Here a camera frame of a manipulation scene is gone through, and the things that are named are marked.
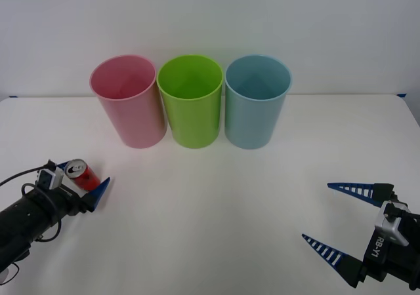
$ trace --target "white wall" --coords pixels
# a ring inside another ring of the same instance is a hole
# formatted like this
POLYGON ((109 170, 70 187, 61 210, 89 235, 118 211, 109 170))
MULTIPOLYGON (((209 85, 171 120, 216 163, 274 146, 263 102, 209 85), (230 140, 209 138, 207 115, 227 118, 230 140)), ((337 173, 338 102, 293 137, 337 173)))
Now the white wall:
POLYGON ((0 0, 0 96, 90 94, 101 61, 272 54, 292 93, 420 87, 420 0, 0 0))

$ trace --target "red can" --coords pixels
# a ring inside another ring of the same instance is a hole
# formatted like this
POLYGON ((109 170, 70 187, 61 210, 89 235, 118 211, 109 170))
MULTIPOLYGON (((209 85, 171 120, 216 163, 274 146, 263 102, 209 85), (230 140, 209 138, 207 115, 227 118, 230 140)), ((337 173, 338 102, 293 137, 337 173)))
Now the red can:
POLYGON ((64 168, 64 173, 83 190, 92 191, 100 185, 99 178, 82 159, 74 159, 68 162, 64 168))

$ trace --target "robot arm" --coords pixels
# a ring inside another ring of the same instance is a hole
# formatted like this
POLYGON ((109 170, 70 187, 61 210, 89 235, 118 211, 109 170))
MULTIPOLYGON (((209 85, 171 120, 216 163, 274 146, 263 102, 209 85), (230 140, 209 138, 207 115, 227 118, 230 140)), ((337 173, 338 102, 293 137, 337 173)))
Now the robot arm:
POLYGON ((302 235, 307 243, 352 287, 364 282, 366 275, 382 282, 387 273, 420 288, 420 226, 408 206, 398 200, 390 184, 328 184, 380 208, 375 231, 364 254, 363 262, 302 235))
POLYGON ((5 284, 7 268, 11 264, 18 268, 15 262, 30 254, 34 241, 48 242, 58 236, 63 217, 93 212, 110 182, 107 178, 95 190, 80 197, 62 184, 64 173, 60 167, 52 162, 46 167, 39 171, 34 184, 22 186, 19 200, 0 212, 0 285, 5 284), (26 193, 27 186, 33 189, 26 193), (56 234, 43 239, 43 233, 55 224, 58 224, 56 234))

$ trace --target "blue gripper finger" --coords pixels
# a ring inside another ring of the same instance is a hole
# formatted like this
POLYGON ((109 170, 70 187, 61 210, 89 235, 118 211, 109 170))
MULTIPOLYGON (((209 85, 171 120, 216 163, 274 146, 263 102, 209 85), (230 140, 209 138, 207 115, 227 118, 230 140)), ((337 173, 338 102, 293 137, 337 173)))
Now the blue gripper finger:
POLYGON ((328 188, 346 193, 357 199, 370 203, 375 207, 381 207, 381 201, 375 201, 373 196, 373 184, 351 184, 345 182, 332 182, 327 184, 328 188))
POLYGON ((350 286, 355 288, 364 281, 363 262, 305 234, 302 237, 350 286))

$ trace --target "white table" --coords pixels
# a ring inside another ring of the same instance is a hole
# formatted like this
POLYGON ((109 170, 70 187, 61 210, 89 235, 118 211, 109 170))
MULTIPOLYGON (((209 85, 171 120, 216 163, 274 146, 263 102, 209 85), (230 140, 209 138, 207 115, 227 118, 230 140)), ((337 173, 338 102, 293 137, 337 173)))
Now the white table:
MULTIPOLYGON (((301 237, 363 258, 378 210, 328 182, 389 182, 420 212, 420 128, 397 96, 288 96, 271 142, 254 151, 223 129, 203 149, 170 130, 131 149, 95 98, 11 98, 0 146, 0 180, 48 158, 82 158, 112 178, 98 210, 34 243, 0 294, 412 294, 391 275, 354 290, 301 237)), ((0 208, 34 180, 2 187, 0 208)))

